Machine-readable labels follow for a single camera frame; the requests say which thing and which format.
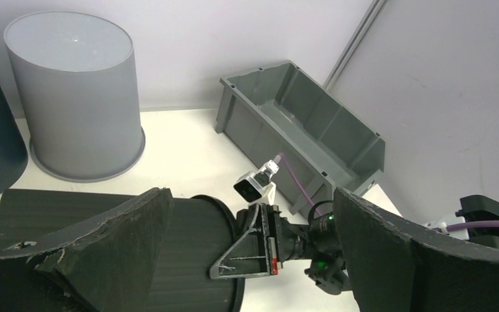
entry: rectangular storage container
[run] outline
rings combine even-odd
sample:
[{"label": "rectangular storage container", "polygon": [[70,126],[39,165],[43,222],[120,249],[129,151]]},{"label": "rectangular storage container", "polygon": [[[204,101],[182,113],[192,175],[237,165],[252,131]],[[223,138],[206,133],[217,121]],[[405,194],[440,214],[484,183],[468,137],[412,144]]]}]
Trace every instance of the rectangular storage container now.
[{"label": "rectangular storage container", "polygon": [[[332,200],[335,187],[362,195],[377,182],[385,142],[297,65],[258,68],[221,83],[216,131],[256,166],[283,152],[315,203]],[[292,204],[290,212],[306,216],[311,206],[283,164],[273,181]]]}]

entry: wall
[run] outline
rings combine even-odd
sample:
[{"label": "wall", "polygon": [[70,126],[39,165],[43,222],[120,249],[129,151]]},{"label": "wall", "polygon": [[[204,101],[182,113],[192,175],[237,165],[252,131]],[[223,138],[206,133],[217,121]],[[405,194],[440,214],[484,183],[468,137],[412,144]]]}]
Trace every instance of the wall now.
[{"label": "wall", "polygon": [[324,82],[371,0],[0,0],[0,82],[16,116],[18,91],[3,31],[14,18],[73,10],[132,37],[142,109],[214,107],[218,78],[291,59]]},{"label": "wall", "polygon": [[404,216],[499,201],[499,1],[390,0],[333,93],[386,141]]}]

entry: white table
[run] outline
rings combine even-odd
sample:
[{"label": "white table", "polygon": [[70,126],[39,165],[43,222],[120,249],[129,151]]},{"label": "white table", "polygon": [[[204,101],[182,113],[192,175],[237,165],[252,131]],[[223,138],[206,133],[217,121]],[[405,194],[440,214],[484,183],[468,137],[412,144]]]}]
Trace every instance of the white table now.
[{"label": "white table", "polygon": [[[146,148],[139,162],[125,174],[98,183],[72,183],[45,174],[30,159],[12,188],[135,195],[152,187],[168,187],[175,197],[214,196],[236,214],[247,205],[234,191],[233,183],[255,167],[225,135],[215,133],[215,116],[214,109],[143,112]],[[28,142],[25,120],[17,123]],[[379,187],[368,191],[365,198],[399,214]],[[287,212],[288,203],[280,194],[276,204],[290,222],[306,223],[302,216]],[[247,280],[242,311],[359,310],[352,292],[331,296],[315,287],[303,273],[309,262],[289,261],[278,276]]]}]

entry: purple cable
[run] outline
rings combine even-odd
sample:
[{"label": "purple cable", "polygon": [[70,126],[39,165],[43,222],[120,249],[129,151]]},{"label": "purple cable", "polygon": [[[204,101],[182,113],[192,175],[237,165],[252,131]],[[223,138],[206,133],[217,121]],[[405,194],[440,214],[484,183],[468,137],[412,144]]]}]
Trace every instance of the purple cable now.
[{"label": "purple cable", "polygon": [[[292,179],[294,180],[294,182],[297,184],[298,188],[301,190],[301,193],[303,193],[303,196],[305,196],[305,199],[307,200],[307,202],[309,203],[309,205],[314,206],[314,203],[313,203],[313,200],[311,199],[311,197],[308,195],[307,191],[305,190],[305,188],[303,187],[303,185],[301,185],[300,183],[300,180],[298,179],[298,177],[296,177],[296,174],[295,172],[293,171],[292,167],[290,166],[290,164],[288,163],[288,161],[286,160],[286,157],[284,155],[284,153],[280,152],[278,153],[278,156],[277,157],[280,157],[280,160],[282,160],[282,162],[284,163],[284,165],[286,166],[286,169],[288,169],[288,172],[290,174],[290,176],[292,176]],[[320,212],[320,210],[316,210],[316,212],[318,214],[321,214],[322,215],[322,212]]]},{"label": "purple cable", "polygon": [[466,223],[458,223],[453,224],[451,226],[447,226],[446,230],[451,231],[459,231],[460,229],[478,229],[478,228],[499,228],[499,220],[490,220],[490,221],[473,221]]}]

